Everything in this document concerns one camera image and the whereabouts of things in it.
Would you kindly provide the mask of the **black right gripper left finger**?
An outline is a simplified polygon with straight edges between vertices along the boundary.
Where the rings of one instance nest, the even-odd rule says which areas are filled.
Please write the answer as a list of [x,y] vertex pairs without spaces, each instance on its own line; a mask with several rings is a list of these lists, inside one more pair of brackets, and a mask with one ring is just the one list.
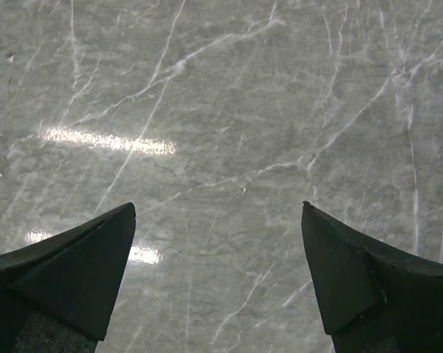
[[107,334],[135,228],[129,202],[0,254],[0,352],[94,352]]

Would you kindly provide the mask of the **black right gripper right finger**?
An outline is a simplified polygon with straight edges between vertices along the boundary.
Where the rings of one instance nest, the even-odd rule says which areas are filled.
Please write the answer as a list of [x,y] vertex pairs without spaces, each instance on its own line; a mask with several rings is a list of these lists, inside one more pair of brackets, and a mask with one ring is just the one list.
[[301,228],[336,352],[443,352],[443,264],[356,231],[309,202]]

